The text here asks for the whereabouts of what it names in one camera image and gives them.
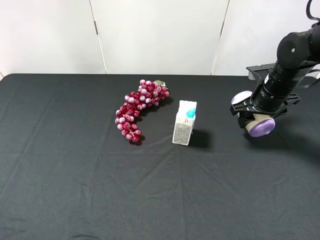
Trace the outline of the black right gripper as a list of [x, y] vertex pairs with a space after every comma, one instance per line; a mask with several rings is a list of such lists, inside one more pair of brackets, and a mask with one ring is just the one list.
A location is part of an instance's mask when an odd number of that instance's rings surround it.
[[237, 103], [232, 103], [230, 107], [230, 112], [233, 116], [238, 116], [238, 125], [241, 129], [245, 128], [250, 122], [255, 121], [253, 114], [268, 115], [272, 118], [285, 115], [288, 110], [287, 107], [290, 105], [296, 105], [300, 101], [300, 97], [292, 93], [290, 94], [280, 107], [275, 111], [263, 110], [261, 107], [258, 107], [254, 100], [251, 100], [251, 94], [242, 99]]

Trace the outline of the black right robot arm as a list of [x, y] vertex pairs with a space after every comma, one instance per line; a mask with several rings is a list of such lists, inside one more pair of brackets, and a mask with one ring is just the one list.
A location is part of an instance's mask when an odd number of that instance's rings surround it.
[[244, 128], [254, 115], [277, 118], [287, 113], [290, 105], [300, 101], [294, 88], [320, 63], [320, 24], [315, 23], [304, 32], [291, 32], [279, 43], [274, 64], [249, 66], [247, 70], [257, 80], [251, 96], [230, 107]]

